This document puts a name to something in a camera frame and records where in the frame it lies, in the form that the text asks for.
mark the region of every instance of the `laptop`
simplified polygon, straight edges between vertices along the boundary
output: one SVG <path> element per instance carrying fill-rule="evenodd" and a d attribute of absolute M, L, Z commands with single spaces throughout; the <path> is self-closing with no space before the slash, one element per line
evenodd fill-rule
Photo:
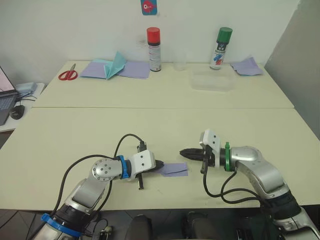
<path fill-rule="evenodd" d="M 4 125 L 19 93 L 0 66 L 0 126 Z"/>

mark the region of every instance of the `red scissors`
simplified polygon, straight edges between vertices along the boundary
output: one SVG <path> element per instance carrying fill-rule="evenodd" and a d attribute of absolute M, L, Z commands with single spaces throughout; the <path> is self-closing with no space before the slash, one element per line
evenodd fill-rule
<path fill-rule="evenodd" d="M 76 64 L 73 64 L 72 67 L 70 68 L 70 70 L 64 71 L 63 73 L 61 73 L 59 75 L 58 78 L 62 81 L 76 79 L 78 77 L 78 73 L 74 70 L 75 67 L 76 67 Z"/>

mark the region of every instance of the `green ring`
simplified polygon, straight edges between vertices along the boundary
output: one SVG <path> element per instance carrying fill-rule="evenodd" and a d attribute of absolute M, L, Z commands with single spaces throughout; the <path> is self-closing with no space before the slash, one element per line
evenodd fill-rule
<path fill-rule="evenodd" d="M 225 143 L 224 148 L 225 148 L 225 170 L 227 172 L 230 172 L 230 145 L 228 141 Z"/>

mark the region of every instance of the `computer mouse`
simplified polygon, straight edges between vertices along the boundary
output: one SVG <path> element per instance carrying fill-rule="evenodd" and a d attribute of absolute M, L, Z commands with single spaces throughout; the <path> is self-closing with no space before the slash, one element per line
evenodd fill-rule
<path fill-rule="evenodd" d="M 22 118 L 22 116 L 24 115 L 24 112 L 25 112 L 25 106 L 19 105 L 19 106 L 13 107 L 9 113 L 13 119 L 18 120 Z"/>

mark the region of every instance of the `green cap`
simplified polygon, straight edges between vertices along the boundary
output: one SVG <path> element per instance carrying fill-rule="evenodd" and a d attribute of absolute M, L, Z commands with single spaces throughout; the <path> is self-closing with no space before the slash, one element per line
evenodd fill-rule
<path fill-rule="evenodd" d="M 232 29 L 230 27 L 221 27 L 216 42 L 228 44 L 231 38 Z"/>

